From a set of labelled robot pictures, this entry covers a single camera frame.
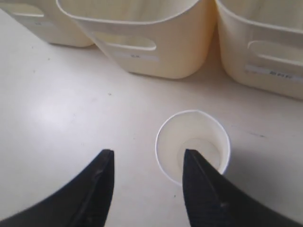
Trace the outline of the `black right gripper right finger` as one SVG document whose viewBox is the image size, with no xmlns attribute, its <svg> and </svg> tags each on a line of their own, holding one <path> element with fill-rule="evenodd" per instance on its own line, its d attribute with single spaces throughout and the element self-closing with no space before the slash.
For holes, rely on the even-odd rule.
<svg viewBox="0 0 303 227">
<path fill-rule="evenodd" d="M 192 227 L 299 227 L 221 175 L 198 151 L 184 153 L 182 189 Z"/>
</svg>

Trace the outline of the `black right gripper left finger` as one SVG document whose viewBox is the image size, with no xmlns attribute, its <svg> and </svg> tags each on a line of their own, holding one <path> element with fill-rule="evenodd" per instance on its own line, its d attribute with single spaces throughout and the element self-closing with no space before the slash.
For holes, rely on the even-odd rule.
<svg viewBox="0 0 303 227">
<path fill-rule="evenodd" d="M 114 151 L 104 149 L 74 179 L 2 227 L 103 227 L 114 191 Z"/>
</svg>

